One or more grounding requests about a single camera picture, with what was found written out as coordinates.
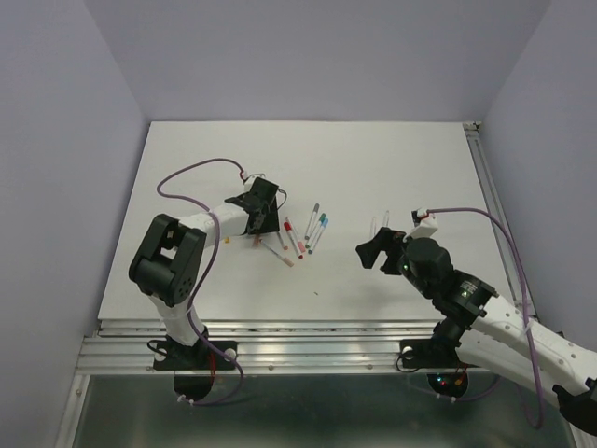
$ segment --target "marker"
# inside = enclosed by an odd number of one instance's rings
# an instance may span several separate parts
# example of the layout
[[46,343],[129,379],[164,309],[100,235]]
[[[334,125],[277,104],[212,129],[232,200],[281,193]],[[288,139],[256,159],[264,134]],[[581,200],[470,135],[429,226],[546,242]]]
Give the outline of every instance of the marker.
[[292,234],[292,227],[287,222],[284,223],[284,228],[286,229],[286,233],[288,233],[288,238],[290,238],[290,243],[295,249],[298,259],[302,259],[302,254],[300,253],[299,249],[299,242],[295,239],[295,235]]
[[307,224],[307,230],[305,231],[305,240],[308,240],[312,233],[311,226],[315,226],[317,223],[317,212],[319,211],[319,203],[315,204],[313,211],[311,213],[311,217],[309,218],[309,224]]
[[371,220],[371,230],[369,231],[371,239],[373,239],[375,237],[375,234],[377,233],[377,219],[375,219],[375,217],[373,217],[373,219]]
[[325,220],[326,220],[326,214],[322,213],[321,216],[319,217],[319,220],[313,226],[312,232],[309,234],[309,239],[312,239],[314,237],[314,235],[319,231],[319,229],[321,229],[321,225],[323,224],[323,222]]
[[275,255],[278,259],[280,259],[281,261],[283,261],[284,263],[286,263],[287,266],[289,267],[293,267],[295,265],[295,263],[293,263],[292,261],[290,261],[289,259],[287,259],[286,257],[281,256],[279,253],[277,253],[275,250],[273,250],[270,245],[268,245],[265,241],[263,240],[259,240],[259,242],[261,243],[261,245],[263,245],[266,249],[268,249],[273,255]]
[[282,247],[282,249],[283,250],[288,250],[288,246],[284,242],[284,239],[282,238],[282,234],[277,231],[276,232],[276,236],[278,237],[278,241],[280,242],[280,246]]
[[309,249],[309,253],[312,254],[313,251],[315,250],[315,248],[317,247],[317,243],[319,243],[319,240],[321,240],[321,235],[324,234],[324,230],[327,227],[327,218],[326,220],[323,222],[323,224],[321,225],[321,231],[319,233],[317,233],[317,235],[315,236],[315,239],[313,241],[313,245],[311,246],[311,249]]
[[292,222],[290,222],[290,217],[286,217],[286,222],[288,224],[290,224],[290,230],[292,231],[292,234],[294,235],[295,240],[298,241],[298,249],[300,250],[300,253],[302,254],[304,252],[307,252],[307,249],[305,249],[305,245],[302,243],[302,241],[300,241],[299,234],[297,233],[295,226],[293,226]]
[[324,231],[324,222],[321,223],[321,226],[319,226],[317,228],[317,230],[315,231],[315,233],[313,234],[311,240],[310,240],[310,244],[307,245],[307,247],[312,248],[313,245],[316,243],[317,239],[319,238],[319,235],[321,234],[322,231]]

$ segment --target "white tabletop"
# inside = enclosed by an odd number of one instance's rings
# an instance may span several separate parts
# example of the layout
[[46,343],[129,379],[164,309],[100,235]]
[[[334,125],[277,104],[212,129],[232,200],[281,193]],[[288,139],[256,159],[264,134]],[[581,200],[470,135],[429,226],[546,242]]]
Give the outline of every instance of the white tabletop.
[[[129,264],[151,219],[198,213],[190,203],[166,200],[156,184],[196,161],[229,157],[249,173],[265,173],[288,192],[281,218],[303,233],[315,203],[329,225],[313,255],[288,268],[252,239],[222,244],[196,300],[200,318],[273,320],[418,320],[439,318],[431,303],[403,278],[362,269],[354,248],[385,210],[390,227],[412,227],[419,207],[485,208],[461,123],[403,122],[153,122],[105,289],[100,319],[158,318],[128,278]],[[238,170],[211,164],[181,175],[165,189],[215,207],[238,195]],[[453,264],[502,294],[509,288],[490,223],[473,215],[438,216],[434,238]],[[268,236],[274,247],[274,235]],[[203,254],[204,267],[210,251]]]

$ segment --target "purple cable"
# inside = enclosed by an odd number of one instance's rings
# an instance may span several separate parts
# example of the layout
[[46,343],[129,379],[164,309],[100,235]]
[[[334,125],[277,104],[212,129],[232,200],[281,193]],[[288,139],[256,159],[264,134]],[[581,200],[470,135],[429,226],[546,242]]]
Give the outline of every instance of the purple cable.
[[519,281],[521,284],[521,295],[522,295],[522,322],[524,322],[524,327],[527,328],[526,331],[526,338],[529,343],[529,354],[531,358],[531,365],[533,367],[533,377],[535,378],[535,392],[537,394],[537,400],[539,404],[539,415],[537,416],[537,421],[534,422],[532,416],[530,414],[529,409],[523,403],[524,413],[526,415],[526,419],[529,424],[534,427],[535,429],[539,429],[543,426],[544,421],[544,414],[545,414],[545,404],[544,404],[544,397],[543,397],[543,386],[541,385],[541,376],[539,375],[539,362],[537,360],[537,352],[535,349],[535,341],[533,340],[533,334],[531,333],[531,329],[529,328],[529,322],[531,318],[529,316],[529,300],[527,297],[527,290],[526,290],[526,275],[524,273],[524,269],[522,268],[522,261],[519,255],[519,251],[517,250],[516,246],[514,245],[514,241],[512,237],[507,232],[506,228],[502,225],[500,221],[498,221],[495,217],[490,215],[489,213],[485,212],[484,210],[480,210],[478,208],[472,207],[456,207],[456,208],[436,208],[436,209],[429,209],[427,210],[428,213],[452,213],[452,212],[471,212],[471,213],[479,213],[480,215],[484,215],[487,217],[499,230],[504,234],[506,238],[507,244],[510,247],[510,251],[512,252],[512,256],[514,257],[514,263],[516,265],[517,276],[519,277]]
[[205,210],[205,212],[207,212],[207,214],[210,217],[212,217],[212,219],[214,220],[214,230],[215,230],[214,251],[212,253],[212,256],[209,259],[209,262],[207,263],[207,266],[205,267],[205,271],[203,271],[203,275],[201,276],[201,278],[199,279],[199,282],[197,282],[197,285],[195,286],[195,288],[193,289],[193,291],[190,294],[190,298],[188,300],[188,305],[187,305],[187,319],[188,319],[188,323],[193,328],[193,331],[195,331],[195,334],[197,334],[197,336],[199,337],[199,339],[201,339],[201,342],[204,343],[205,345],[207,345],[207,347],[212,352],[220,355],[225,360],[231,362],[232,365],[234,365],[234,367],[239,371],[239,374],[241,375],[238,384],[236,384],[236,387],[234,387],[234,389],[229,394],[227,394],[226,396],[222,397],[221,399],[215,399],[214,401],[209,401],[209,402],[206,402],[206,403],[202,402],[202,401],[186,400],[189,404],[191,404],[193,406],[213,406],[215,404],[220,404],[220,403],[226,401],[227,399],[231,398],[243,386],[244,371],[243,371],[243,368],[241,367],[241,365],[238,363],[238,361],[235,358],[230,357],[229,355],[227,355],[226,353],[224,353],[223,351],[221,351],[219,348],[217,348],[215,345],[213,345],[205,336],[203,336],[201,334],[201,332],[197,328],[197,325],[195,324],[195,322],[193,322],[193,318],[191,317],[191,313],[189,312],[190,309],[193,306],[193,303],[195,301],[195,297],[197,296],[197,293],[199,292],[199,288],[201,287],[201,285],[205,281],[205,278],[207,277],[207,274],[212,270],[212,267],[214,266],[215,257],[217,256],[217,250],[219,248],[219,243],[220,243],[220,222],[217,219],[217,216],[215,214],[213,214],[210,211],[210,208],[207,205],[205,205],[204,203],[202,203],[200,201],[197,201],[196,199],[193,199],[193,198],[191,198],[189,196],[185,196],[185,195],[181,195],[181,194],[170,194],[170,193],[166,193],[161,188],[164,186],[164,184],[166,182],[168,182],[172,178],[177,177],[178,175],[181,175],[182,173],[185,173],[185,172],[187,172],[189,170],[192,170],[193,168],[197,168],[198,166],[202,166],[202,165],[205,165],[207,163],[212,163],[214,161],[224,161],[224,162],[228,162],[228,163],[232,163],[233,165],[236,165],[241,170],[241,178],[242,178],[242,175],[244,173],[244,169],[243,169],[243,167],[238,162],[233,161],[232,159],[215,158],[215,159],[208,159],[207,161],[199,161],[199,162],[193,163],[192,165],[189,165],[189,166],[187,166],[185,168],[182,168],[182,169],[180,169],[178,171],[175,171],[171,175],[166,176],[156,186],[156,191],[158,192],[159,196],[161,196],[163,198],[167,198],[167,199],[178,199],[180,201],[186,201],[188,203],[194,203],[199,208],[202,208],[203,210]]

